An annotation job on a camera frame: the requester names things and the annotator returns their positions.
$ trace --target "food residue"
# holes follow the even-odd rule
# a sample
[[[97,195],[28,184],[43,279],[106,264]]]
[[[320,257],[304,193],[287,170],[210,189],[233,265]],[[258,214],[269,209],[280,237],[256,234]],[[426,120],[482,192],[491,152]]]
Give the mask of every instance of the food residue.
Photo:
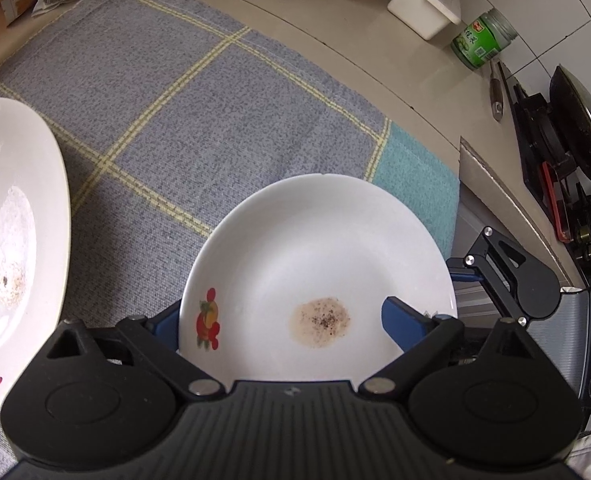
[[[324,348],[347,333],[351,317],[338,298],[320,298],[296,307],[291,336],[310,348]]]

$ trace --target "teal fabric patch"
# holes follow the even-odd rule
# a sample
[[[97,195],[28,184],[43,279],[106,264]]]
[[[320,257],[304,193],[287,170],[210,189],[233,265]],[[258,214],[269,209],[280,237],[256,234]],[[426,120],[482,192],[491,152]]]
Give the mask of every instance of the teal fabric patch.
[[[437,156],[397,124],[384,147],[373,183],[400,199],[431,233],[445,260],[451,256],[460,180]]]

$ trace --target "round white plate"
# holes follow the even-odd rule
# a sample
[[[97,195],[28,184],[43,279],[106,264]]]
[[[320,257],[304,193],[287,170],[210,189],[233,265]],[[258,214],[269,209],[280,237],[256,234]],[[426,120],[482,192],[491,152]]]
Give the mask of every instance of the round white plate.
[[[202,247],[182,296],[179,351],[227,389],[345,379],[357,388],[402,354],[381,323],[388,296],[457,315],[424,225],[363,180],[288,178],[240,203]]]
[[[58,145],[39,115],[0,98],[0,407],[57,325],[69,251]]]

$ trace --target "beige tile countertop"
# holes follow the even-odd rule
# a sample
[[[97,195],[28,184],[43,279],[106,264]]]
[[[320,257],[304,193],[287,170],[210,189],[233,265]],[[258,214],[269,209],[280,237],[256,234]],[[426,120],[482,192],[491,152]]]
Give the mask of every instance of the beige tile countertop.
[[[360,92],[449,166],[559,276],[582,286],[565,247],[522,181],[509,108],[491,115],[489,81],[448,47],[427,43],[390,14],[389,0],[201,0],[296,50]],[[0,12],[0,62],[72,4],[8,28]]]

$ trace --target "green jar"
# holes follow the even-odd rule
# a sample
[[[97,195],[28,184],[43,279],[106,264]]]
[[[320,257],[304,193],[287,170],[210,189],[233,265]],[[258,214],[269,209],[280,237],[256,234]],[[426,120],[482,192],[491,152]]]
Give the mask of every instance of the green jar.
[[[499,54],[517,38],[515,28],[498,9],[485,12],[451,41],[451,49],[471,70]]]

